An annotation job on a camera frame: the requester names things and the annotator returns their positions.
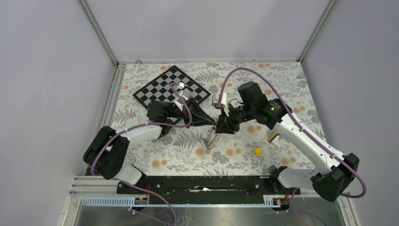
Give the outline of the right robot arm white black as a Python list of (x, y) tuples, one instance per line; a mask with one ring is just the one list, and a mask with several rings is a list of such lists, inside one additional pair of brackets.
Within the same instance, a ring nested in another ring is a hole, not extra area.
[(288, 188), (312, 189), (320, 197), (334, 202), (354, 180), (359, 158), (343, 154), (310, 131), (278, 99), (268, 100), (255, 82), (238, 87), (243, 102), (238, 107), (228, 103), (227, 94), (213, 97), (212, 105), (221, 110), (215, 126), (217, 134), (235, 134), (241, 123), (256, 120), (277, 135), (293, 144), (314, 165), (313, 169), (292, 169), (287, 166), (271, 166), (270, 188), (281, 194)]

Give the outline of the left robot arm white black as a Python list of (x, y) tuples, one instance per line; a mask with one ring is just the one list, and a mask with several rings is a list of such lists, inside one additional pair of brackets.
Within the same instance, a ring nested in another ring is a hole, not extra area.
[(147, 108), (148, 123), (117, 131), (110, 126), (102, 127), (83, 155), (83, 161), (93, 172), (104, 179), (117, 179), (128, 183), (132, 192), (139, 194), (145, 190), (143, 172), (125, 163), (127, 150), (134, 145), (162, 138), (172, 127), (178, 125), (173, 119), (183, 120), (184, 128), (214, 125), (215, 120), (207, 115), (190, 97), (185, 103), (152, 101)]

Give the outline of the yellow cube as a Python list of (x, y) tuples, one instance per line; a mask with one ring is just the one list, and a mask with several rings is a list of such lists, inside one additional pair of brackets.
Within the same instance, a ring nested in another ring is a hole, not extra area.
[(254, 149), (254, 155), (261, 155), (261, 154), (262, 154), (261, 148)]

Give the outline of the floral table mat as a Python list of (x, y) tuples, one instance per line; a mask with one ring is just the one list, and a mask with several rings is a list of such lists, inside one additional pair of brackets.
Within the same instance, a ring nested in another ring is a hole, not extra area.
[[(241, 101), (238, 87), (254, 81), (268, 99), (280, 94), (310, 130), (320, 138), (325, 136), (299, 62), (179, 63), (177, 67), (211, 94), (224, 87), (234, 106)], [(123, 69), (112, 128), (147, 122), (147, 111), (133, 94), (169, 68), (170, 64), (129, 64)], [(270, 145), (271, 131), (257, 121), (241, 124), (234, 135), (221, 135), (211, 150), (203, 142), (208, 130), (209, 126), (172, 128), (160, 139), (131, 146), (125, 162), (151, 176), (267, 175), (271, 165), (313, 168), (312, 162), (283, 137), (279, 138), (280, 148)], [(256, 148), (261, 148), (261, 155), (254, 155)]]

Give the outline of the black white chessboard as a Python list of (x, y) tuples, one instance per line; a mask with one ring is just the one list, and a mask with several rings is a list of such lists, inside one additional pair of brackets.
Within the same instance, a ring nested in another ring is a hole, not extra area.
[(210, 96), (210, 92), (177, 66), (167, 69), (133, 94), (134, 98), (147, 109), (147, 117), (151, 121), (168, 124), (161, 126), (164, 134), (167, 134), (172, 128), (170, 124), (175, 125), (180, 120), (183, 120), (185, 124), (189, 122), (186, 108), (180, 111), (173, 102), (176, 94), (171, 89), (170, 84), (178, 84), (179, 82), (183, 82), (189, 87), (190, 97), (195, 98), (198, 104), (201, 104)]

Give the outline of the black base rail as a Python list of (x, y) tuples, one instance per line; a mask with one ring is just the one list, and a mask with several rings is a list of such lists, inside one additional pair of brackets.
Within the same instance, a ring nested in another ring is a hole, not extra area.
[(117, 194), (143, 195), (146, 198), (159, 194), (164, 199), (202, 193), (247, 194), (274, 196), (282, 201), (288, 201), (292, 194), (300, 194), (300, 190), (285, 188), (276, 178), (269, 176), (143, 176), (136, 187), (119, 182)]

